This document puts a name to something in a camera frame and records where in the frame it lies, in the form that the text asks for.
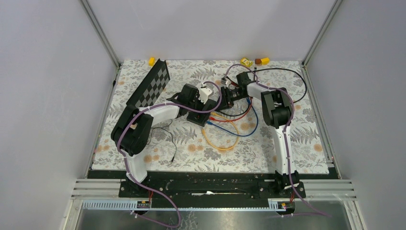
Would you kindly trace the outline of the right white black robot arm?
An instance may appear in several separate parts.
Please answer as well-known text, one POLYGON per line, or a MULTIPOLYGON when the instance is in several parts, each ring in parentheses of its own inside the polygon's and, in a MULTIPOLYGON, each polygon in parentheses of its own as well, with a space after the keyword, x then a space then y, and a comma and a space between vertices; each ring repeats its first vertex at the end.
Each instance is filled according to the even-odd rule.
POLYGON ((287 197, 300 184, 291 153, 293 101, 285 88, 267 87, 257 80, 250 80, 247 72, 238 74, 237 82, 238 86, 234 89, 220 88, 221 104, 217 111, 232 107, 234 101, 240 99, 252 97, 260 100, 263 120, 270 127, 277 156, 274 190, 278 196, 287 197))

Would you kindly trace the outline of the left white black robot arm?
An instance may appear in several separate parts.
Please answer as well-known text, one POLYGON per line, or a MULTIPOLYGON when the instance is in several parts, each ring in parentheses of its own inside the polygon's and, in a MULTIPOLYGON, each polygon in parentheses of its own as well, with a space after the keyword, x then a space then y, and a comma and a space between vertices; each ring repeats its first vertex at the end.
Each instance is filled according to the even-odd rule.
POLYGON ((186 120, 204 126, 210 113, 222 99, 213 100, 213 91, 203 83, 196 87, 185 84, 182 90, 165 102, 147 107, 127 106, 114 127, 111 138, 124 157, 126 176, 132 181, 130 191, 137 197, 148 192, 146 165, 139 154, 147 145, 152 126, 186 116, 186 120))

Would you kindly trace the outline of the black network switch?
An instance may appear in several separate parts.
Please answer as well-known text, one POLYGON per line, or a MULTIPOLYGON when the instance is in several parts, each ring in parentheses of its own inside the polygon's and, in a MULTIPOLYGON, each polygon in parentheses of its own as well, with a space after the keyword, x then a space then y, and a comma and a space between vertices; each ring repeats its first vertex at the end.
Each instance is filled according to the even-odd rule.
POLYGON ((199 125, 204 127, 207 120, 209 119, 210 113, 203 114, 203 115, 187 115, 186 120, 193 124, 199 125))

